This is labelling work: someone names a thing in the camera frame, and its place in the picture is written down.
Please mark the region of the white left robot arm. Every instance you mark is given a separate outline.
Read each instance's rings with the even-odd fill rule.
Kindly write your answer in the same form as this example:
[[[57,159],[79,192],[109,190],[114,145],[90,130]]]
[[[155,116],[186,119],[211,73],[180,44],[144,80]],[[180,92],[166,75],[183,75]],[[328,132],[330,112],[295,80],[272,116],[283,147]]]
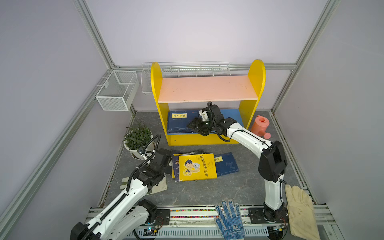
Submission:
[[[127,187],[102,212],[71,230],[71,240],[122,240],[139,226],[156,222],[157,206],[143,197],[171,174],[173,154],[156,150],[134,169]]]

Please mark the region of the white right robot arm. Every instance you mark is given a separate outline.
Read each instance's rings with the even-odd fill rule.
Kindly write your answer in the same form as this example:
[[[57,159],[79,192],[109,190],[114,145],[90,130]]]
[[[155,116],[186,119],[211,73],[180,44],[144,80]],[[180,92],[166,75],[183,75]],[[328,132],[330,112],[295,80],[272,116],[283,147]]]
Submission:
[[[259,158],[258,171],[265,183],[263,217],[269,223],[277,221],[285,208],[282,183],[288,166],[282,143],[259,137],[236,120],[225,118],[212,102],[208,102],[187,127],[202,136],[216,134],[224,142],[235,140]]]

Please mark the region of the dark blue book stack bottom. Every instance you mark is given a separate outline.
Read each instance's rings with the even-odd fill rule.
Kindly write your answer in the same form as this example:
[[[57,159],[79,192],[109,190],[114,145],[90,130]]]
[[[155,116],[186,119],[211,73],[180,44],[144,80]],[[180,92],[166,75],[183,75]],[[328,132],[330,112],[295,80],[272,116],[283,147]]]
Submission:
[[[238,165],[232,153],[214,155],[217,176],[225,176],[239,172]]]

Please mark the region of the dark blue book yellow label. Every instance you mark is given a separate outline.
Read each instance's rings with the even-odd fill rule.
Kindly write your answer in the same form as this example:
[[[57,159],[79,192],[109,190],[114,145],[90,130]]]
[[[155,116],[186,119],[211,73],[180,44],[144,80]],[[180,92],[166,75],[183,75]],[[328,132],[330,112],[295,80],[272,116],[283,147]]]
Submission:
[[[167,134],[168,135],[188,135],[196,134],[187,125],[199,117],[198,110],[170,111],[168,113]]]

